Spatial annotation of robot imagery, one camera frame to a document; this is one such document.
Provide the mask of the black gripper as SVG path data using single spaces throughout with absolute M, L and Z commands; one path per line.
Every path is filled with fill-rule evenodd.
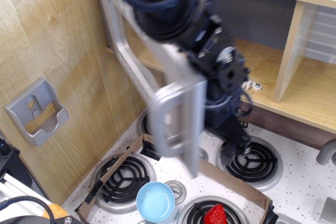
M 239 119 L 248 116 L 251 109 L 242 111 L 240 98 L 206 99 L 205 129 L 222 140 L 222 163 L 228 166 L 237 155 L 246 155 L 250 150 L 250 137 L 241 126 Z

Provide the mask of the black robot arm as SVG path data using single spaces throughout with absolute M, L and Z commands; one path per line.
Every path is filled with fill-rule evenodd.
M 242 84 L 249 70 L 222 20 L 207 0 L 100 0 L 117 58 L 147 104 L 156 151 L 198 166 L 200 134 L 224 141 L 225 165 L 249 150 L 239 123 Z M 138 61 L 122 32 L 127 20 L 164 68 L 160 86 Z

